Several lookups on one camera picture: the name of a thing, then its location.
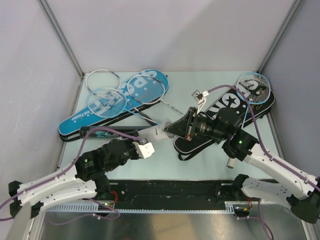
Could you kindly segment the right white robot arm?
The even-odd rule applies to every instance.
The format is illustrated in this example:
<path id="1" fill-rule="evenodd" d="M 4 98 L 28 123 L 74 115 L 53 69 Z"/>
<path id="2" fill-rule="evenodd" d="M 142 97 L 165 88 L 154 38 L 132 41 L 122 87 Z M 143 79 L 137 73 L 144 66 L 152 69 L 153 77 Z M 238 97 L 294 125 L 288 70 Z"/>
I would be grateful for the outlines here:
<path id="1" fill-rule="evenodd" d="M 190 107 L 164 132 L 191 141 L 195 136 L 223 141 L 222 149 L 230 158 L 252 165 L 276 183 L 239 174 L 231 187 L 232 197 L 265 199 L 288 208 L 299 219 L 315 224 L 320 218 L 320 180 L 305 173 L 267 150 L 261 140 L 241 129 L 242 120 L 233 108 L 221 108 L 215 119 L 197 114 Z"/>

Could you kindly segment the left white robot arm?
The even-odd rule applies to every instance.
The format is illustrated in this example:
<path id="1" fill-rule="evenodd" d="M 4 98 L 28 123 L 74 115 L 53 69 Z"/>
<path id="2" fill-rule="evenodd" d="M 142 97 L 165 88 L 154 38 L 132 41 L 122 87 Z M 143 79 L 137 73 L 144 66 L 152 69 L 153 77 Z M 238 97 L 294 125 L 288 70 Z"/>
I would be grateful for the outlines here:
<path id="1" fill-rule="evenodd" d="M 11 197 L 9 213 L 15 218 L 25 204 L 30 204 L 30 218 L 45 210 L 79 199 L 107 199 L 111 185 L 107 172 L 123 166 L 128 160 L 146 159 L 154 153 L 151 144 L 140 144 L 132 139 L 114 139 L 101 147 L 77 155 L 76 159 L 61 170 L 41 179 L 8 185 Z"/>

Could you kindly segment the white shuttlecock tube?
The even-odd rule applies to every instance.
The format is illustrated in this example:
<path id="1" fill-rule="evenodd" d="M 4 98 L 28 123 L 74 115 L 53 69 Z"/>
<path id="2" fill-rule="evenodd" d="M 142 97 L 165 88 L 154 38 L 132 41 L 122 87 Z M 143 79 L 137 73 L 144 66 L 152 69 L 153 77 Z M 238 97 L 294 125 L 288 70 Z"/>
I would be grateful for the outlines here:
<path id="1" fill-rule="evenodd" d="M 173 139 L 175 137 L 174 134 L 164 131 L 164 128 L 169 126 L 171 123 L 172 121 L 166 118 L 160 124 L 139 130 L 137 132 L 138 137 L 148 143 L 156 143 L 167 139 Z"/>

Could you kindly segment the black racket cover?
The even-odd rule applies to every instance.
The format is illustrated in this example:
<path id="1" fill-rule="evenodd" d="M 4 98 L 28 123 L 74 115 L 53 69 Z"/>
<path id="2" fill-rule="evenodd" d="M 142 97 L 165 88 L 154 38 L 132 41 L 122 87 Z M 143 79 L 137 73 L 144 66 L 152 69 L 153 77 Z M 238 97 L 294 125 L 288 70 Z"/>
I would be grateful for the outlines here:
<path id="1" fill-rule="evenodd" d="M 256 119 L 262 118 L 270 112 L 273 103 L 275 102 L 275 95 L 270 93 L 268 100 L 262 104 L 253 104 L 252 110 Z M 222 108 L 233 108 L 239 117 L 244 121 L 244 127 L 253 123 L 253 118 L 247 110 L 246 102 L 238 96 L 234 89 L 226 91 L 218 100 L 216 100 L 204 112 L 211 118 L 215 118 L 218 111 Z M 181 137 L 177 137 L 173 142 L 173 146 L 178 153 L 178 159 L 181 161 L 188 161 L 195 157 L 207 147 L 218 144 L 217 141 L 204 136 L 195 136 L 192 140 L 187 141 Z"/>

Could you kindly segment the black shuttlecock tube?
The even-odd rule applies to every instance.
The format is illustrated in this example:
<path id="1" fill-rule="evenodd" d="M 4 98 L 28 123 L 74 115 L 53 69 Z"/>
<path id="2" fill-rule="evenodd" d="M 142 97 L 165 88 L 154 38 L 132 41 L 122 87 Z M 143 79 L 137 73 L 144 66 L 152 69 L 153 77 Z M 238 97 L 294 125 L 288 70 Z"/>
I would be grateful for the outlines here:
<path id="1" fill-rule="evenodd" d="M 96 126 L 82 126 L 79 131 L 79 136 L 84 138 L 85 135 L 88 133 L 89 130 L 97 128 Z M 125 133 L 127 135 L 133 133 L 134 131 L 140 131 L 145 129 L 144 126 L 109 126 L 110 129 L 115 131 Z M 114 132 L 110 132 L 107 130 L 96 130 L 92 132 L 89 137 L 90 138 L 112 138 L 112 137 L 119 137 L 120 135 Z"/>

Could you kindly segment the white racket white grip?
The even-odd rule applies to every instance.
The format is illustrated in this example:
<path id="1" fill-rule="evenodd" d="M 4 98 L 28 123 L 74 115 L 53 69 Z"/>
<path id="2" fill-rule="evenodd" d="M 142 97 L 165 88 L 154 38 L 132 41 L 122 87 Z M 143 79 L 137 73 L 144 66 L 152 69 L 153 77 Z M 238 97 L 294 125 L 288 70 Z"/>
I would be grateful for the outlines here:
<path id="1" fill-rule="evenodd" d="M 178 114 L 183 115 L 181 111 L 163 100 L 166 92 L 165 85 L 153 76 L 146 74 L 133 76 L 127 83 L 127 90 L 135 101 L 143 105 L 153 105 L 162 102 Z"/>

